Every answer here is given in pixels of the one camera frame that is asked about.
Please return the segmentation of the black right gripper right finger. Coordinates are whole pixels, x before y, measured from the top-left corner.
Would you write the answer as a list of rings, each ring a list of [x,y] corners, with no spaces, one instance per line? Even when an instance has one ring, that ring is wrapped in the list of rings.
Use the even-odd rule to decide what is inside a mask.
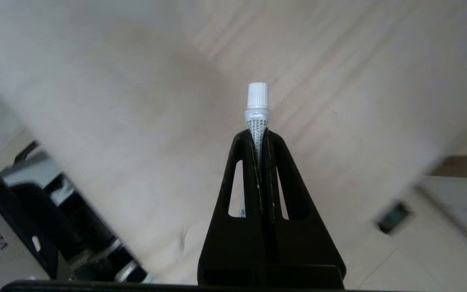
[[[265,215],[276,262],[345,267],[287,144],[269,130],[265,132]]]

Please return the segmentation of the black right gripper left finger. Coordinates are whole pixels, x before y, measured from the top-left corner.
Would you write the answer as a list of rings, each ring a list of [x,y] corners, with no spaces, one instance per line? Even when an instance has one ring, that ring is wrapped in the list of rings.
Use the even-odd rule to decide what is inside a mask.
[[[246,216],[228,214],[237,163],[243,166]],[[233,138],[217,203],[200,253],[199,268],[240,268],[264,255],[262,208],[254,144],[248,130]]]

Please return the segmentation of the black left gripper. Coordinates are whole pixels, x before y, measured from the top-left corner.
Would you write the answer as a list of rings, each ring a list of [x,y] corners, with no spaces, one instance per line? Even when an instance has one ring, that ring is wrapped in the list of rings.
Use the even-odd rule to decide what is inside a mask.
[[[80,281],[144,281],[144,268],[77,191],[55,204],[49,187],[14,186],[32,220],[56,245]]]

